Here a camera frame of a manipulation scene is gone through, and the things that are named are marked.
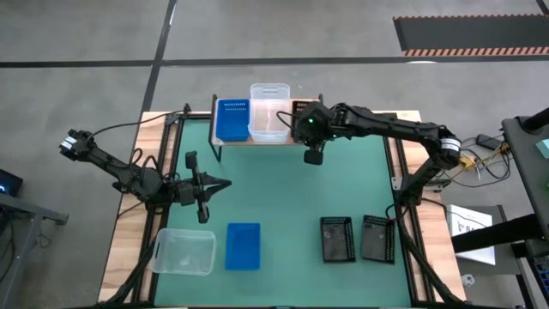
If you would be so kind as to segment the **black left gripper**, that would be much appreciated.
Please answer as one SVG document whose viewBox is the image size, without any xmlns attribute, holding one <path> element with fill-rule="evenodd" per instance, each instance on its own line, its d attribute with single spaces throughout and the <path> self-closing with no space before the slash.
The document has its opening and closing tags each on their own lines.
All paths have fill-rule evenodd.
<svg viewBox="0 0 549 309">
<path fill-rule="evenodd" d="M 182 180 L 178 185 L 178 200 L 182 206 L 197 204 L 197 216 L 200 223 L 207 223 L 209 210 L 207 202 L 211 197 L 232 184 L 231 180 L 220 179 L 198 169 L 197 152 L 185 154 L 185 166 L 191 171 L 191 178 Z"/>
</svg>

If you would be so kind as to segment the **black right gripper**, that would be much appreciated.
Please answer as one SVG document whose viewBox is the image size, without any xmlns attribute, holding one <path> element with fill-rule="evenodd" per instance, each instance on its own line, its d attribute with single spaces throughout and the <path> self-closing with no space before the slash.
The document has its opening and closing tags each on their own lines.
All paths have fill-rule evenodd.
<svg viewBox="0 0 549 309">
<path fill-rule="evenodd" d="M 309 148 L 304 154 L 305 163 L 323 164 L 325 144 L 334 139 L 332 118 L 333 113 L 321 102 L 303 102 L 303 107 L 293 117 L 293 140 Z"/>
</svg>

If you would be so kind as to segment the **black slotted plastic basket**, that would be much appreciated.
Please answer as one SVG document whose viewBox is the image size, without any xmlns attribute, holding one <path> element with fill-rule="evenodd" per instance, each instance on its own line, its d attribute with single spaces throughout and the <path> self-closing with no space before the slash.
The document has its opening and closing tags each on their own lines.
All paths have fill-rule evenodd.
<svg viewBox="0 0 549 309">
<path fill-rule="evenodd" d="M 350 217 L 321 217 L 320 229 L 325 263 L 353 263 L 356 261 L 353 224 Z"/>
<path fill-rule="evenodd" d="M 380 263 L 395 263 L 394 220 L 373 215 L 363 216 L 361 257 Z"/>
<path fill-rule="evenodd" d="M 303 110 L 311 103 L 310 100 L 293 100 L 291 102 L 291 114 L 293 118 L 298 118 Z"/>
</svg>

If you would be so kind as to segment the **clear plastic container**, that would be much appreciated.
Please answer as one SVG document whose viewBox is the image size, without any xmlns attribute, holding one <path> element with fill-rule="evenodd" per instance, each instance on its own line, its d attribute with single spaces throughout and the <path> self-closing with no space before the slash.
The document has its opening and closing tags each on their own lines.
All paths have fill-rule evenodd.
<svg viewBox="0 0 549 309">
<path fill-rule="evenodd" d="M 250 86 L 250 122 L 248 130 L 255 144 L 284 144 L 290 129 L 277 112 L 290 108 L 291 89 L 285 83 L 254 83 Z"/>
<path fill-rule="evenodd" d="M 207 276 L 214 268 L 216 237 L 211 231 L 162 228 L 149 268 L 156 274 Z"/>
</svg>

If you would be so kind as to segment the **blue slotted plastic basket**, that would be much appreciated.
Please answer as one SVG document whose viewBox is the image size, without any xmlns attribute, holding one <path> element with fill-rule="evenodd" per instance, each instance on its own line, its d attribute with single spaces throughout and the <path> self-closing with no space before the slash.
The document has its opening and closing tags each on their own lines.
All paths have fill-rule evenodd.
<svg viewBox="0 0 549 309">
<path fill-rule="evenodd" d="M 249 99 L 218 100 L 215 136 L 222 142 L 246 142 L 249 123 Z"/>
<path fill-rule="evenodd" d="M 229 223 L 226 231 L 225 269 L 259 270 L 261 267 L 261 225 Z"/>
</svg>

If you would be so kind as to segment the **wooden shelf black metal legs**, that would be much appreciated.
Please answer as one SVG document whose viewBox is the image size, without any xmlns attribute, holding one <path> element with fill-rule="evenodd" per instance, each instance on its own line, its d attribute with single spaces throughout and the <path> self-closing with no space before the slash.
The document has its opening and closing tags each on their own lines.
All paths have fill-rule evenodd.
<svg viewBox="0 0 549 309">
<path fill-rule="evenodd" d="M 212 147 L 212 150 L 214 151 L 214 154 L 216 155 L 216 158 L 218 161 L 220 161 L 221 158 L 221 148 L 222 147 L 229 147 L 229 146 L 274 146 L 274 145 L 290 145 L 294 144 L 293 140 L 293 134 L 290 130 L 289 137 L 287 139 L 287 142 L 284 144 L 255 144 L 253 143 L 250 133 L 248 140 L 246 142 L 222 142 L 219 138 L 215 136 L 215 130 L 216 130 L 216 117 L 217 117 L 217 106 L 218 106 L 218 100 L 220 100 L 215 94 L 213 95 L 212 99 L 212 109 L 211 109 L 211 116 L 212 119 L 210 121 L 210 130 L 209 130 L 209 143 Z M 316 98 L 313 99 L 290 99 L 290 108 L 287 111 L 287 113 L 290 113 L 290 116 L 284 115 L 282 118 L 285 122 L 290 123 L 293 121 L 293 117 L 291 114 L 291 102 L 293 100 L 310 100 L 310 101 L 323 101 L 323 95 L 319 94 Z"/>
</svg>

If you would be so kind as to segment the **green table mat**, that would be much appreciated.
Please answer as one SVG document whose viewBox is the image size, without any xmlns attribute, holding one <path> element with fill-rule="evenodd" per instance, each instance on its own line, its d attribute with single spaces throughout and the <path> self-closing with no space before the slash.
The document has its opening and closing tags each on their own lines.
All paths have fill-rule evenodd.
<svg viewBox="0 0 549 309">
<path fill-rule="evenodd" d="M 162 274 L 157 306 L 408 306 L 402 256 L 393 264 L 364 259 L 323 260 L 320 220 L 351 219 L 361 235 L 365 215 L 382 216 L 393 202 L 388 162 L 379 136 L 329 143 L 323 164 L 305 163 L 300 146 L 230 146 L 216 159 L 208 144 L 209 124 L 184 123 L 180 149 L 196 151 L 201 171 L 231 181 L 208 203 L 204 229 L 214 233 L 216 258 L 207 276 Z M 225 267 L 231 223 L 261 228 L 258 270 Z"/>
</svg>

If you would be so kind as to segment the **white cardboard box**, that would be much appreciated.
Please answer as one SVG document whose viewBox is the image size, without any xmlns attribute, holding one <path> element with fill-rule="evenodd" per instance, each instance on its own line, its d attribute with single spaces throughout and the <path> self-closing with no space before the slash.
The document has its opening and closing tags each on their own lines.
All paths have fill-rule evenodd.
<svg viewBox="0 0 549 309">
<path fill-rule="evenodd" d="M 493 223 L 491 215 L 453 204 L 447 207 L 447 213 L 447 223 L 451 236 L 458 236 L 477 229 L 491 227 Z M 496 265 L 495 249 L 493 246 L 456 253 L 456 256 L 483 264 Z"/>
</svg>

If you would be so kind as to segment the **black power adapter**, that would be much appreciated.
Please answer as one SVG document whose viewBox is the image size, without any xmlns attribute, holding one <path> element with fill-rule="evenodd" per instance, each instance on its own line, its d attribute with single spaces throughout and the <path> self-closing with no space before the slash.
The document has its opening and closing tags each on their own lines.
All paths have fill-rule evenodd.
<svg viewBox="0 0 549 309">
<path fill-rule="evenodd" d="M 476 142 L 478 146 L 487 148 L 490 150 L 496 150 L 500 147 L 501 141 L 496 137 L 487 136 L 484 134 L 479 134 L 476 136 Z"/>
</svg>

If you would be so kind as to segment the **black hazard-striped floor mat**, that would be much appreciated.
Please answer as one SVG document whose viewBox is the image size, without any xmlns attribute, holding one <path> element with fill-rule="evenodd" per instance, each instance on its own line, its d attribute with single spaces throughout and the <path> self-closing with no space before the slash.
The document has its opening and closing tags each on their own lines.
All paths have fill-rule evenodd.
<svg viewBox="0 0 549 309">
<path fill-rule="evenodd" d="M 549 55 L 549 15 L 396 16 L 407 57 Z"/>
</svg>

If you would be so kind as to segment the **grey metal desk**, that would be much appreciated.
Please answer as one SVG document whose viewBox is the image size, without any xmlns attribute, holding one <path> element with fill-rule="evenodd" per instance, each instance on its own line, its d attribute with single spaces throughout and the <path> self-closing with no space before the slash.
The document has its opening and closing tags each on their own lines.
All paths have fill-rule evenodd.
<svg viewBox="0 0 549 309">
<path fill-rule="evenodd" d="M 10 309 L 43 220 L 65 225 L 66 213 L 0 194 L 0 309 Z"/>
</svg>

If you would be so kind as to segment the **black device blue light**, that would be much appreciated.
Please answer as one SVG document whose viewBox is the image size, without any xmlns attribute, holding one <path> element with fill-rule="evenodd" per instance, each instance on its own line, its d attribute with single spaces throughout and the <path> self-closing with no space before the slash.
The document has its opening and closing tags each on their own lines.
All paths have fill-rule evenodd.
<svg viewBox="0 0 549 309">
<path fill-rule="evenodd" d="M 20 191 L 22 183 L 23 179 L 20 177 L 0 169 L 0 194 L 16 197 Z"/>
</svg>

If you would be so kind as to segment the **black desk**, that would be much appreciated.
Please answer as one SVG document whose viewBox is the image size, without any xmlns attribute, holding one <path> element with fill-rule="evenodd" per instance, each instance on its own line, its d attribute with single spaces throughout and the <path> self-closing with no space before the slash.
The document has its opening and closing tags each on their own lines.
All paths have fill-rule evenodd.
<svg viewBox="0 0 549 309">
<path fill-rule="evenodd" d="M 507 118 L 502 129 L 533 213 L 454 236 L 454 251 L 512 244 L 519 258 L 549 256 L 549 159 L 537 147 L 549 139 L 549 107 L 533 116 Z"/>
</svg>

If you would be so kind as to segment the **black metal table frame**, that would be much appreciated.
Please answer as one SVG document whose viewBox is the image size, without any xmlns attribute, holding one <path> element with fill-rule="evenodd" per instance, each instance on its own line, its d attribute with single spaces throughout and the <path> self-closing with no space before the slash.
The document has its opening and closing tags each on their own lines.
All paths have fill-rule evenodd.
<svg viewBox="0 0 549 309">
<path fill-rule="evenodd" d="M 388 113 L 394 113 L 394 115 L 405 118 L 406 120 L 419 120 L 419 111 L 383 111 Z M 209 122 L 211 112 L 144 112 L 141 115 L 140 120 L 150 120 L 154 117 L 159 116 L 158 118 L 144 123 L 139 124 L 136 131 L 136 144 L 134 148 L 142 148 L 146 155 L 156 155 L 159 159 L 160 157 L 160 167 L 162 167 L 163 172 L 173 172 L 175 171 L 178 160 L 178 150 L 176 147 L 180 146 L 180 140 L 183 135 L 183 127 L 185 121 L 194 120 L 204 120 L 206 119 Z M 407 142 L 407 145 L 404 145 L 403 142 L 397 142 L 393 138 L 383 138 L 383 146 L 385 149 L 386 161 L 389 164 L 389 174 L 392 176 L 402 176 L 404 171 L 412 171 L 418 161 L 422 159 L 419 155 L 419 146 L 413 145 L 410 142 Z M 410 156 L 410 161 L 408 163 L 400 163 L 399 160 L 402 158 L 406 159 L 406 152 Z M 122 196 L 119 213 L 133 207 L 131 203 L 137 203 L 134 197 Z M 413 231 L 413 224 L 419 226 L 421 220 L 424 223 L 428 223 L 428 219 L 434 220 L 439 226 L 442 224 L 442 210 L 436 210 L 435 206 L 429 206 L 430 208 L 427 211 L 427 215 L 418 215 L 418 211 L 414 212 L 412 217 L 410 217 L 409 211 L 407 212 L 407 231 L 414 239 L 422 240 L 421 232 Z M 170 215 L 170 209 L 162 213 L 153 213 L 148 215 L 147 211 L 143 206 L 134 208 L 119 219 L 117 219 L 114 227 L 114 232 L 111 240 L 111 247 L 108 253 L 106 260 L 106 268 L 100 284 L 100 291 L 97 297 L 99 303 L 105 302 L 110 299 L 121 287 L 124 280 L 129 276 L 130 271 L 133 269 L 135 264 L 138 262 L 138 258 L 141 256 L 142 251 L 151 246 L 153 242 L 153 237 L 157 232 L 165 227 L 168 222 L 168 217 Z M 439 235 L 436 236 L 436 241 L 442 241 L 442 249 L 436 249 L 438 252 L 435 255 L 440 256 L 439 258 L 443 259 L 445 262 L 451 262 L 450 270 L 440 270 L 443 281 L 447 284 L 449 289 L 454 289 L 457 297 L 465 299 L 465 292 L 463 288 L 457 287 L 457 277 L 459 276 L 459 271 L 457 269 L 457 263 L 455 258 L 446 257 L 449 254 L 449 236 Z M 416 263 L 415 259 L 411 256 L 410 253 L 404 254 L 404 264 L 407 269 L 409 276 L 407 280 L 412 280 L 408 286 L 411 288 L 411 300 L 414 301 L 428 301 L 432 300 L 433 302 L 440 301 L 439 294 L 434 291 L 434 287 L 431 283 L 428 283 L 428 279 L 424 279 L 423 273 L 419 269 L 419 265 Z M 130 303 L 131 301 L 135 302 L 145 302 L 153 298 L 157 283 L 157 275 L 152 275 L 150 270 L 145 270 L 142 275 L 139 276 L 136 286 L 139 293 L 134 293 L 135 290 L 132 288 L 130 290 L 129 296 L 127 296 L 124 301 L 125 303 Z"/>
</svg>

